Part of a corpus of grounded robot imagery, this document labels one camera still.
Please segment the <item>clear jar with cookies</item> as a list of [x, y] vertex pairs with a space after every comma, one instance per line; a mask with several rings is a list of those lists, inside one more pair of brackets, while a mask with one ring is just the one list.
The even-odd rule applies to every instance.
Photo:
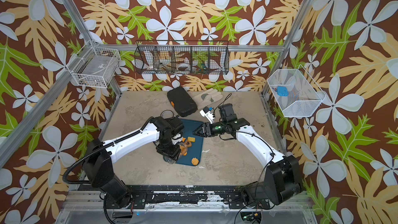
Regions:
[[169, 163], [169, 164], [174, 164], [174, 163], [176, 163], [176, 162], [179, 160], [179, 158], [181, 157], [181, 156], [180, 156], [180, 152], [181, 152], [180, 146], [179, 146], [179, 145], [175, 145], [175, 147], [176, 147], [176, 150], [175, 150], [175, 152], [172, 154], [171, 157], [168, 157], [168, 156], [164, 156], [164, 157], [163, 157], [163, 160], [164, 160], [165, 162], [167, 162], [167, 163]]

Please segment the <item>round orange cookie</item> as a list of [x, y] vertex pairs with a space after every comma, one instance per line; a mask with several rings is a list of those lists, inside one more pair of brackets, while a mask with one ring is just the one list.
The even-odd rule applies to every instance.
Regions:
[[192, 160], [191, 160], [191, 164], [193, 165], [193, 166], [197, 166], [198, 164], [199, 164], [199, 159], [197, 159], [197, 158], [192, 158]]

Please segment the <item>orange cookie pile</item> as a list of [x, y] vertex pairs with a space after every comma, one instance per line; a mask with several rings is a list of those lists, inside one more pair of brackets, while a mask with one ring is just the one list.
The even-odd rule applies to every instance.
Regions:
[[190, 141], [185, 141], [185, 142], [180, 142], [180, 156], [186, 156], [188, 153], [188, 148], [192, 146], [192, 143]]

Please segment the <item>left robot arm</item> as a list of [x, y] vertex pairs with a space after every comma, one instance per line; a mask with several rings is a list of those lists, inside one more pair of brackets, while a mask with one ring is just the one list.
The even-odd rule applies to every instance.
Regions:
[[118, 138], [93, 141], [86, 154], [69, 166], [63, 181], [69, 185], [91, 185], [110, 196], [120, 208], [132, 204], [127, 185], [117, 177], [113, 165], [124, 156], [149, 143], [168, 162], [177, 162], [181, 153], [183, 123], [178, 117], [150, 117], [143, 126]]

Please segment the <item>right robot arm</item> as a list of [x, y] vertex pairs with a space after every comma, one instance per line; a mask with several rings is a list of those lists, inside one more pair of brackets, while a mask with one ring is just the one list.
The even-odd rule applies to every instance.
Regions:
[[246, 119], [237, 117], [232, 104], [221, 105], [218, 110], [220, 118], [216, 121], [214, 111], [209, 107], [203, 108], [200, 114], [208, 121], [197, 127], [193, 134], [203, 138], [229, 134], [230, 140], [239, 141], [261, 163], [263, 170], [259, 179], [240, 190], [246, 206], [260, 205], [267, 209], [266, 201], [280, 205], [304, 190], [296, 157], [284, 155], [273, 148]]

